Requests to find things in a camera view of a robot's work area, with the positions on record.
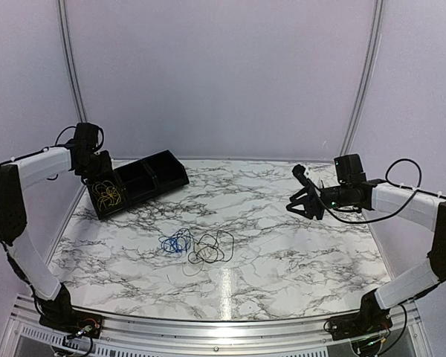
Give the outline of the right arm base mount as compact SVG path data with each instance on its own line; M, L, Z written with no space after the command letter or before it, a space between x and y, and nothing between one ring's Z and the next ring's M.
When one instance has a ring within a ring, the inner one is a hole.
M330 317L323 325L324 331L331 335L333 341L383 332L391 327L392 320L386 319L385 316L375 322L363 324L357 314Z

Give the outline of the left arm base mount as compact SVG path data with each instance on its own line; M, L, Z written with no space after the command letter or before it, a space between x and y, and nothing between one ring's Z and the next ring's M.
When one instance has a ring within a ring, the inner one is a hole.
M71 316L62 317L52 312L45 312L40 305L36 309L40 314L39 323L42 326L66 332L68 338L100 337L101 329L103 328L102 315L74 310Z

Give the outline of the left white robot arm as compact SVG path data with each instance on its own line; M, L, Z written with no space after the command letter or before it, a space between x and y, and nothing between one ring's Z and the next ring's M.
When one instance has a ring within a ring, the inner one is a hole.
M91 181L111 166L109 153L102 149L101 127L78 123L72 129L73 136L63 144L0 162L0 246L12 270L29 286L39 314L64 331L78 326L79 315L71 305L70 292L43 260L44 251L38 244L45 239L34 238L36 229L31 227L43 221L45 227L38 232L48 232L49 220L57 210L46 213L46 200L57 205L64 191L45 193L39 185L50 187L57 176L67 173L83 182Z

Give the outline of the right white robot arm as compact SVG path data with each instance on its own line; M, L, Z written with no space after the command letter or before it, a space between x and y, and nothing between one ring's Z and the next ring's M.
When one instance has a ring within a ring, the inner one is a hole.
M287 211L316 220L338 211L376 211L381 217L372 223L400 217L433 233L431 249L421 263L362 297L353 326L368 333L391 308L422 297L446 281L446 195L423 190L420 184L396 184L387 176L368 179L357 154L335 158L334 167L337 184L325 187L315 183L303 165L294 166L292 174L302 187L290 197Z

